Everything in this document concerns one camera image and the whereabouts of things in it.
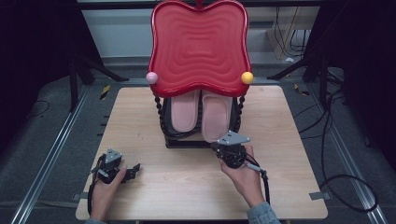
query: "wavy red lid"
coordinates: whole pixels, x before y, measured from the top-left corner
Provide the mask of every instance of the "wavy red lid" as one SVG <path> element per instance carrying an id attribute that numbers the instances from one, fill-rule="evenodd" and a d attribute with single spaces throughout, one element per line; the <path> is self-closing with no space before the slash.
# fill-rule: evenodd
<path id="1" fill-rule="evenodd" d="M 250 72 L 246 48 L 248 16 L 232 0 L 192 7 L 170 0 L 151 15 L 153 51 L 148 71 L 158 75 L 150 87 L 154 95 L 173 97 L 194 90 L 238 97 L 249 85 L 241 76 Z"/>

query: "wall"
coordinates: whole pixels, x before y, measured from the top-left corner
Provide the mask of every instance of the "wall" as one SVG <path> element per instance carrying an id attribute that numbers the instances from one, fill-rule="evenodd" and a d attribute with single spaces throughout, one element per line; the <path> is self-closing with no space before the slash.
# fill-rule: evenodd
<path id="1" fill-rule="evenodd" d="M 83 10 L 82 13 L 102 58 L 148 57 L 152 49 L 151 11 L 152 9 Z"/>

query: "black curtain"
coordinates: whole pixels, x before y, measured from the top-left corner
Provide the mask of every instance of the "black curtain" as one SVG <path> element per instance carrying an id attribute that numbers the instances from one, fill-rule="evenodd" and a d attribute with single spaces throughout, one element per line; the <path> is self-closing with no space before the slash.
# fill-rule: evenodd
<path id="1" fill-rule="evenodd" d="M 84 55 L 103 65 L 80 10 L 52 3 L 0 0 L 1 154 L 25 122 L 39 90 L 69 75 L 71 58 Z M 85 77 L 91 75 L 89 66 L 77 67 Z"/>
<path id="2" fill-rule="evenodd" d="M 322 7 L 306 55 L 321 49 L 329 66 L 345 73 L 343 91 L 371 144 L 396 169 L 396 24 L 394 0 L 348 0 Z M 309 64 L 306 80 L 318 76 Z"/>

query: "human hand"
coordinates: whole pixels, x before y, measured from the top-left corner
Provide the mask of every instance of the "human hand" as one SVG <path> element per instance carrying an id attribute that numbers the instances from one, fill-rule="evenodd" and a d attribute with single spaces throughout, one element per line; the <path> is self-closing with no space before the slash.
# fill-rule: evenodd
<path id="1" fill-rule="evenodd" d="M 254 158 L 253 147 L 245 146 L 247 154 Z M 244 197 L 249 207 L 254 207 L 265 202 L 262 196 L 262 185 L 260 173 L 248 168 L 245 164 L 237 169 L 227 166 L 224 161 L 219 159 L 221 171 L 231 178 L 236 190 Z"/>
<path id="2" fill-rule="evenodd" d="M 92 193 L 92 211 L 91 218 L 105 222 L 108 209 L 114 200 L 117 189 L 125 177 L 126 168 L 120 169 L 116 177 L 110 184 L 105 184 L 102 180 L 98 180 Z"/>

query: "floor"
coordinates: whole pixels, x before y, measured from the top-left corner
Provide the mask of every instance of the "floor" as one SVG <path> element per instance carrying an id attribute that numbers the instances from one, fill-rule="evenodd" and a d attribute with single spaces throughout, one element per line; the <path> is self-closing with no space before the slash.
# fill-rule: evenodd
<path id="1" fill-rule="evenodd" d="M 300 131 L 319 120 L 313 128 L 301 132 L 318 183 L 324 180 L 324 167 L 327 177 L 349 174 L 363 178 L 379 199 L 379 207 L 373 212 L 357 212 L 335 198 L 328 187 L 324 187 L 322 192 L 331 195 L 325 201 L 328 217 L 323 220 L 292 220 L 291 223 L 396 223 L 395 171 L 389 167 L 380 150 L 365 145 L 364 133 L 354 112 L 344 104 L 343 94 L 334 96 L 332 125 L 325 127 L 326 117 L 320 119 L 323 111 L 317 99 L 318 83 L 303 82 L 304 68 L 279 81 L 266 79 L 291 62 L 277 60 L 267 39 L 261 38 L 263 36 L 264 30 L 253 30 L 247 39 L 253 74 L 256 76 L 254 84 L 282 87 Z M 293 38 L 293 46 L 301 45 L 301 40 L 301 37 Z M 93 85 L 82 86 L 79 83 L 79 100 L 82 104 L 74 113 L 69 113 L 67 77 L 49 83 L 41 90 L 28 119 L 8 145 L 9 154 L 1 159 L 0 223 L 84 222 L 75 217 L 76 201 L 73 198 L 81 193 L 89 176 L 117 92 L 123 87 L 144 85 L 141 78 L 147 71 L 145 65 L 125 67 L 108 63 L 106 66 L 116 74 L 131 78 L 131 81 L 127 84 L 116 83 L 93 71 Z M 343 78 L 340 69 L 331 68 L 330 71 Z M 105 99 L 100 99 L 105 85 L 111 86 L 110 91 Z M 328 87 L 329 92 L 339 89 L 339 85 L 332 83 Z M 321 137 L 323 130 L 326 133 L 324 138 Z M 371 191 L 360 182 L 336 179 L 331 187 L 341 199 L 355 207 L 373 205 Z"/>

